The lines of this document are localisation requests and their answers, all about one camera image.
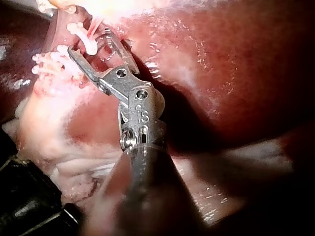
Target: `is engraving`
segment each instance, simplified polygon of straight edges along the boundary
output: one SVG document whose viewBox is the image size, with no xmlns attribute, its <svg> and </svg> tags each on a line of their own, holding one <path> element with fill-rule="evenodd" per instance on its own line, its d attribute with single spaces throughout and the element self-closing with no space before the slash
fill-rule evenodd
<svg viewBox="0 0 315 236">
<path fill-rule="evenodd" d="M 148 111 L 142 110 L 141 105 L 136 106 L 136 110 L 138 112 L 138 123 L 148 123 L 149 122 L 149 116 Z"/>
</svg>

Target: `white tissue strand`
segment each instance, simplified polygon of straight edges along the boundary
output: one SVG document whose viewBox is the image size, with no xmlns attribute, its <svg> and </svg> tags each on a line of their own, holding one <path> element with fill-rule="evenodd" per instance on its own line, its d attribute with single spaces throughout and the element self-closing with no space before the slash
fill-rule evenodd
<svg viewBox="0 0 315 236">
<path fill-rule="evenodd" d="M 97 42 L 94 38 L 89 39 L 87 34 L 88 31 L 83 27 L 82 22 L 69 23 L 67 25 L 67 30 L 73 34 L 77 35 L 83 42 L 86 52 L 89 55 L 95 55 L 97 53 Z"/>
</svg>

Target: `silver metal part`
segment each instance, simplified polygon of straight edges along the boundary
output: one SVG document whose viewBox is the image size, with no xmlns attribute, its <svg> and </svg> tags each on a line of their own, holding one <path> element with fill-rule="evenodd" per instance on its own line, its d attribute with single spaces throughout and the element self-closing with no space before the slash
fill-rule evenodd
<svg viewBox="0 0 315 236">
<path fill-rule="evenodd" d="M 165 123 L 158 119 L 165 105 L 162 94 L 152 83 L 135 76 L 139 74 L 139 69 L 132 55 L 111 30 L 107 29 L 105 35 L 115 52 L 122 57 L 123 65 L 97 72 L 72 46 L 68 49 L 70 58 L 100 91 L 120 100 L 118 119 L 122 150 L 142 143 L 162 145 L 166 131 Z"/>
</svg>

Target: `metal screw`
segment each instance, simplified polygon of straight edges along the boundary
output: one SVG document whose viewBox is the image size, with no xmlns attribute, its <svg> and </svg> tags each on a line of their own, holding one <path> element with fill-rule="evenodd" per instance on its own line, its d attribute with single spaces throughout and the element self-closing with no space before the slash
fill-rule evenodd
<svg viewBox="0 0 315 236">
<path fill-rule="evenodd" d="M 120 140 L 122 150 L 136 144 L 135 136 L 131 130 L 124 131 Z"/>
<path fill-rule="evenodd" d="M 127 71 L 125 69 L 119 69 L 116 71 L 116 75 L 121 79 L 127 75 Z"/>
<path fill-rule="evenodd" d="M 146 92 L 144 89 L 137 91 L 137 98 L 139 98 L 140 100 L 144 100 L 147 97 L 148 97 L 148 92 Z"/>
</svg>

